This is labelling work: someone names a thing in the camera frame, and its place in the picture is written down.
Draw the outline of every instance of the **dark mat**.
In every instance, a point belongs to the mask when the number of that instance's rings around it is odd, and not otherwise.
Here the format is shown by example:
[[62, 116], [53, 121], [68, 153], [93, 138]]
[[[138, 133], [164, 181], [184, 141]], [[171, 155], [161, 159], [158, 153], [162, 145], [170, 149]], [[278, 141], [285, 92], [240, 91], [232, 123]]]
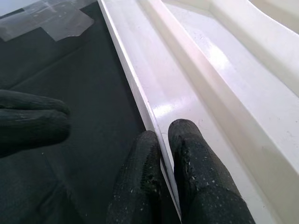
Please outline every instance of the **dark mat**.
[[[0, 39], [0, 89], [71, 110], [67, 141], [0, 160], [0, 223], [105, 223], [115, 177], [144, 131], [98, 3], [82, 11], [95, 23], [79, 37], [55, 42], [38, 28]], [[167, 212], [174, 223], [174, 208]]]

